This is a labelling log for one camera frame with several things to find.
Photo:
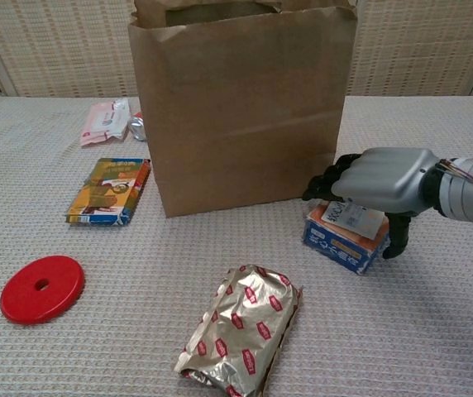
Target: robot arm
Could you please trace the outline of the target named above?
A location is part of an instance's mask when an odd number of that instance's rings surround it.
[[[441,160],[429,149],[380,147],[344,155],[313,177],[303,200],[347,201],[383,211],[390,245],[384,258],[408,244],[411,217],[435,208],[445,217],[473,222],[473,159]]]

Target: paper bag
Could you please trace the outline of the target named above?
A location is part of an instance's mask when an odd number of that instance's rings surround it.
[[[131,52],[167,216],[300,197],[333,161],[347,0],[136,0]]]

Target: wires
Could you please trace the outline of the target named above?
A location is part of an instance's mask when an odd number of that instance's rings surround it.
[[[449,160],[440,160],[436,167],[445,174],[464,179],[469,184],[473,184],[473,175],[470,175],[464,170],[461,170]]]

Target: table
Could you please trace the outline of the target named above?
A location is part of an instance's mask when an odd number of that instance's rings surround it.
[[[473,224],[423,213],[401,257],[358,276],[302,245],[310,203],[166,219],[151,175],[129,226],[73,227],[65,210],[98,158],[148,155],[131,136],[80,148],[99,101],[0,98],[0,293],[42,256],[86,274],[50,323],[0,313],[0,395],[221,396],[172,367],[227,269],[247,263],[304,287],[268,396],[473,395]],[[347,98],[338,154],[398,145],[473,156],[473,97]]]

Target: foil wrapper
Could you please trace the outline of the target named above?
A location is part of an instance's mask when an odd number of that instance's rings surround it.
[[[262,396],[300,298],[280,273],[255,265],[229,270],[174,370],[231,397]]]

